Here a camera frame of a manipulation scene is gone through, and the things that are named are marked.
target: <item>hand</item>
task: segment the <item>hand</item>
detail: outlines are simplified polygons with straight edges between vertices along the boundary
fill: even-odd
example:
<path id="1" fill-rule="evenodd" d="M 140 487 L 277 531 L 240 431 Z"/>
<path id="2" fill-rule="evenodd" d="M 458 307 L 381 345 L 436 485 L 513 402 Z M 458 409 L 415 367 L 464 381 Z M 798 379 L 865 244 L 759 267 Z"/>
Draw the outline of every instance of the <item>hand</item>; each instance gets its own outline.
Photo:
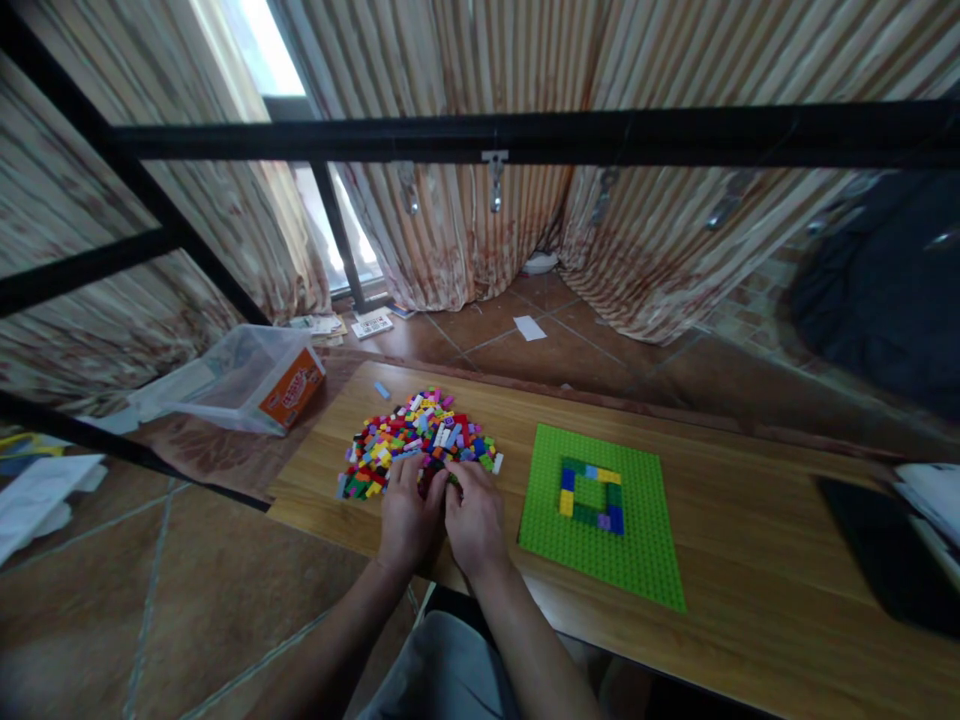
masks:
<path id="1" fill-rule="evenodd" d="M 513 566 L 503 540 L 503 498 L 480 463 L 448 461 L 446 468 L 460 483 L 460 489 L 447 485 L 447 535 L 454 559 L 476 587 Z"/>
<path id="2" fill-rule="evenodd" d="M 417 492 L 417 478 L 423 455 L 417 453 L 397 460 L 390 467 L 390 484 L 383 496 L 380 550 L 377 563 L 409 579 L 430 546 L 440 498 L 450 473 L 440 471 L 433 477 L 427 499 Z"/>

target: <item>curtain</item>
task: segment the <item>curtain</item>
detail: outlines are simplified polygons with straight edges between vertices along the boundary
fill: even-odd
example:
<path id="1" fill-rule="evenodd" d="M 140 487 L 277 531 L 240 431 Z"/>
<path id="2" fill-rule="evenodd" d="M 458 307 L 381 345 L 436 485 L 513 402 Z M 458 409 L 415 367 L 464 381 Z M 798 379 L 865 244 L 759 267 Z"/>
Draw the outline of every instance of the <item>curtain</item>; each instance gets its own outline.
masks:
<path id="1" fill-rule="evenodd" d="M 268 119 L 210 3 L 47 0 L 18 9 L 113 124 Z M 46 98 L 2 63 L 0 276 L 156 227 Z M 268 317 L 329 309 L 287 165 L 146 166 Z M 172 253 L 0 322 L 0 385 L 96 407 L 196 357 L 237 322 L 192 261 Z"/>
<path id="2" fill-rule="evenodd" d="M 947 0 L 274 0 L 320 117 L 550 112 L 936 97 L 958 77 Z M 421 211 L 388 167 L 341 170 L 390 289 L 420 309 L 501 292 L 537 246 L 618 331 L 666 343 L 702 318 L 850 174 L 756 174 L 703 230 L 734 169 L 630 168 L 591 222 L 602 168 L 421 166 Z"/>

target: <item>person's right hand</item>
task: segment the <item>person's right hand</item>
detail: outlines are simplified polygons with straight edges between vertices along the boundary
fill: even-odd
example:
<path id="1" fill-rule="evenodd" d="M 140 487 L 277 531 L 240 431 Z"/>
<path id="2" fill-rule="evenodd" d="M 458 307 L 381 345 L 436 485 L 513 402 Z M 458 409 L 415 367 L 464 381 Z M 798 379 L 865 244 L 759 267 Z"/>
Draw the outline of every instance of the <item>person's right hand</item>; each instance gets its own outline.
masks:
<path id="1" fill-rule="evenodd" d="M 511 568 L 503 539 L 503 498 L 480 463 L 447 461 L 446 469 L 460 483 L 460 488 L 447 485 L 447 535 L 454 559 L 477 585 Z"/>

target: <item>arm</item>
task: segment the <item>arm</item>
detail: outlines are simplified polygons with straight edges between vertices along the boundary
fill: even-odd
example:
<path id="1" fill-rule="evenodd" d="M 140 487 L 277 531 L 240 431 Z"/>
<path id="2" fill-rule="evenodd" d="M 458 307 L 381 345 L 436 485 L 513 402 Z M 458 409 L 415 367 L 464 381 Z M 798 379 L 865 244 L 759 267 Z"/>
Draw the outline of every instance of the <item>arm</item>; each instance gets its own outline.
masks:
<path id="1" fill-rule="evenodd" d="M 437 524 L 448 474 L 437 473 L 422 500 L 417 493 L 421 460 L 422 455 L 414 455 L 391 468 L 376 558 L 304 639 L 248 718 L 343 716 L 370 651 L 402 599 Z"/>
<path id="2" fill-rule="evenodd" d="M 503 539 L 503 498 L 478 463 L 447 463 L 463 491 L 446 490 L 453 556 L 497 641 L 524 717 L 600 718 L 590 686 L 540 612 Z"/>

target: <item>clear plastic container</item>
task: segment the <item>clear plastic container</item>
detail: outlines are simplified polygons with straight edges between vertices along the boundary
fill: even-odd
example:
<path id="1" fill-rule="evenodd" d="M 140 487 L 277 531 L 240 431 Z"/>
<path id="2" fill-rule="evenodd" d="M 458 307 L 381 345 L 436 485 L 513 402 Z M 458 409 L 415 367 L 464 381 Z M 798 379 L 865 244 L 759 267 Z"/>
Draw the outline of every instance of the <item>clear plastic container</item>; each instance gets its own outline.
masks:
<path id="1" fill-rule="evenodd" d="M 309 330 L 239 325 L 184 366 L 192 390 L 163 408 L 229 430 L 286 435 L 325 376 Z"/>

